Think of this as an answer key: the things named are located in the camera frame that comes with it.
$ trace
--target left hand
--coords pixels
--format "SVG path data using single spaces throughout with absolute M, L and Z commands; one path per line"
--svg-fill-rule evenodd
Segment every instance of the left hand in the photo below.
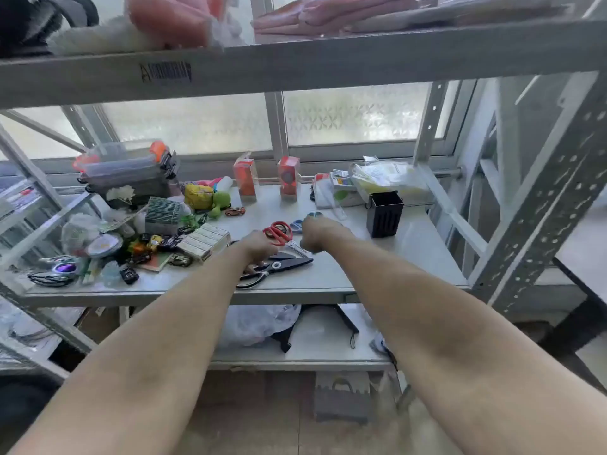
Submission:
M 257 264 L 278 252 L 278 248 L 259 230 L 254 230 L 238 242 L 247 252 L 247 265 Z

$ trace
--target red and clear package box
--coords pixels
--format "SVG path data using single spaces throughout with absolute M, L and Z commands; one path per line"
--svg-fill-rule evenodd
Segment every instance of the red and clear package box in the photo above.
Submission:
M 299 158 L 283 156 L 278 163 L 278 178 L 280 180 L 280 197 L 296 201 L 299 184 L 301 183 Z
M 234 163 L 234 178 L 238 185 L 241 201 L 254 202 L 257 200 L 259 178 L 255 168 L 255 160 L 249 158 L 251 152 L 239 157 Z

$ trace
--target hand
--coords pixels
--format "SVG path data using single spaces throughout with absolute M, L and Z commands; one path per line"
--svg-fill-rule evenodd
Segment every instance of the hand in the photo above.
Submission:
M 341 223 L 327 217 L 306 217 L 303 221 L 303 239 L 300 246 L 310 252 L 322 252 L 327 250 L 327 243 L 343 236 L 353 236 L 350 229 Z
M 254 230 L 238 242 L 247 253 L 247 265 L 259 263 L 274 255 L 278 249 L 263 232 Z

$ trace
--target red scissors handle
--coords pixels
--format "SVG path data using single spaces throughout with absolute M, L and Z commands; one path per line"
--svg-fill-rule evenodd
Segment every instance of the red scissors handle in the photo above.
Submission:
M 275 246 L 284 246 L 293 239 L 293 231 L 288 223 L 274 222 L 263 229 L 263 233 Z

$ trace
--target black scissors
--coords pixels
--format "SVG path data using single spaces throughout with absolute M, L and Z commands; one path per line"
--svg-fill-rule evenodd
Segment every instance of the black scissors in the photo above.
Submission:
M 279 254 L 283 254 L 284 257 L 281 256 L 283 257 L 282 259 L 277 259 L 277 256 L 273 255 L 272 257 L 274 257 L 274 259 L 270 257 L 271 261 L 264 262 L 263 265 L 255 267 L 255 272 L 253 274 L 242 275 L 240 277 L 240 281 L 246 281 L 249 279 L 253 279 L 253 281 L 245 282 L 243 284 L 236 284 L 236 289 L 251 289 L 273 273 L 292 270 L 293 268 L 298 268 L 314 261 L 314 259 L 311 257 L 296 258 L 284 252 L 279 252 Z

